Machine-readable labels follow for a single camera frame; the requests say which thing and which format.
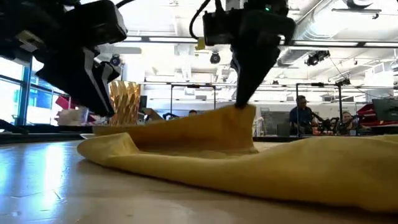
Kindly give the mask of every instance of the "ceiling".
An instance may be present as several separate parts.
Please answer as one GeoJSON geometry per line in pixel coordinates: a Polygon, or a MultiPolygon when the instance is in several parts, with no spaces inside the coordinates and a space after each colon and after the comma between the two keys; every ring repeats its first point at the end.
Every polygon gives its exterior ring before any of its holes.
{"type": "MultiPolygon", "coordinates": [[[[237,0],[223,0],[223,7],[229,7],[237,0]]],[[[289,0],[289,17],[297,23],[297,40],[332,41],[398,41],[398,3],[395,0],[355,0],[358,4],[373,2],[365,11],[347,11],[344,0],[289,0]]],[[[149,37],[189,37],[189,23],[200,7],[197,0],[136,0],[122,8],[126,27],[130,36],[149,37]]],[[[204,11],[215,11],[211,1],[204,11]]],[[[201,16],[195,21],[193,31],[203,36],[201,16]]],[[[140,48],[141,60],[146,67],[148,80],[164,81],[182,70],[192,74],[191,82],[209,80],[224,82],[230,72],[231,52],[228,45],[195,50],[195,44],[180,43],[143,43],[130,42],[116,44],[117,47],[140,48]],[[210,55],[217,51],[221,62],[210,63],[210,55]]],[[[281,47],[280,61],[284,66],[275,66],[266,76],[265,83],[272,80],[292,83],[297,80],[318,80],[327,82],[349,72],[352,82],[363,84],[366,70],[383,62],[395,60],[393,49],[329,48],[331,57],[314,67],[308,67],[304,61],[314,48],[307,50],[295,47],[281,47]]]]}

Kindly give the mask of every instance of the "cable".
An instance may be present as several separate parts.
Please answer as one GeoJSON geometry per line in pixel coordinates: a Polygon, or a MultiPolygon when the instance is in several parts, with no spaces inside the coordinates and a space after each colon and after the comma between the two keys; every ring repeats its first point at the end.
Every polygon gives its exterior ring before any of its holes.
{"type": "Polygon", "coordinates": [[[124,6],[127,3],[130,3],[132,1],[134,1],[134,0],[122,0],[121,2],[116,4],[116,7],[119,9],[120,7],[124,6]]]}
{"type": "Polygon", "coordinates": [[[189,23],[189,34],[191,35],[192,38],[194,38],[195,40],[199,39],[194,33],[193,33],[193,23],[195,22],[195,20],[197,19],[197,17],[199,16],[199,14],[202,12],[202,10],[204,10],[206,8],[206,6],[209,4],[210,0],[205,0],[201,6],[199,7],[199,9],[196,11],[196,13],[193,15],[191,22],[189,23]]]}
{"type": "MultiPolygon", "coordinates": [[[[330,59],[330,61],[332,62],[333,66],[335,66],[335,68],[337,69],[338,73],[340,73],[340,75],[341,75],[345,80],[349,80],[348,77],[345,77],[345,76],[342,74],[342,72],[340,71],[340,69],[338,69],[337,65],[333,62],[333,60],[332,60],[330,57],[329,57],[329,59],[330,59]]],[[[358,88],[358,87],[356,87],[356,86],[354,86],[354,85],[351,85],[351,86],[354,87],[355,89],[357,89],[358,91],[360,91],[361,93],[364,93],[365,95],[368,95],[368,96],[371,96],[371,97],[374,97],[374,98],[377,98],[377,99],[384,99],[384,97],[370,95],[369,93],[366,93],[365,91],[362,91],[360,88],[358,88]]]]}

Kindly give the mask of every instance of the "person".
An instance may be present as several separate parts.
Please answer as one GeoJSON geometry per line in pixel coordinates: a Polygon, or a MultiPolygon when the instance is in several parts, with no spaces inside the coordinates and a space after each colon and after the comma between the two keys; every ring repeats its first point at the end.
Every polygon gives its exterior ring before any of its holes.
{"type": "Polygon", "coordinates": [[[305,96],[300,95],[297,97],[296,102],[297,106],[293,108],[289,114],[290,134],[296,135],[297,129],[301,134],[312,134],[314,120],[312,118],[311,108],[307,107],[307,99],[305,96]]]}
{"type": "Polygon", "coordinates": [[[343,123],[346,125],[346,128],[347,128],[348,131],[356,130],[357,128],[360,131],[370,130],[371,129],[370,127],[366,127],[366,126],[363,126],[362,124],[358,124],[358,122],[356,122],[353,119],[353,116],[348,111],[344,111],[343,112],[343,123]]]}
{"type": "Polygon", "coordinates": [[[198,114],[195,110],[190,110],[188,116],[196,116],[198,114]]]}

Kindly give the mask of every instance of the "desk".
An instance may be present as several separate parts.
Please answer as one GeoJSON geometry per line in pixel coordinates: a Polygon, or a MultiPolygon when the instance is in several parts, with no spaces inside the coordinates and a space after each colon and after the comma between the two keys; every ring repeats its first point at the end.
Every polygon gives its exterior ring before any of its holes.
{"type": "Polygon", "coordinates": [[[398,217],[391,215],[240,197],[105,169],[82,160],[75,149],[78,143],[0,147],[0,223],[387,224],[398,221],[398,217]]]}

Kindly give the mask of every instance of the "shirt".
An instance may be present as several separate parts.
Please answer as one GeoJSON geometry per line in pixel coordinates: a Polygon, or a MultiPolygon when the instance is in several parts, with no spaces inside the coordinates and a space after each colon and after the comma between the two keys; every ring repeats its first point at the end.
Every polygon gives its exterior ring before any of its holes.
{"type": "MultiPolygon", "coordinates": [[[[301,126],[309,126],[312,122],[311,108],[298,109],[298,118],[301,126]]],[[[289,122],[297,124],[297,107],[293,108],[289,114],[289,122]]]]}

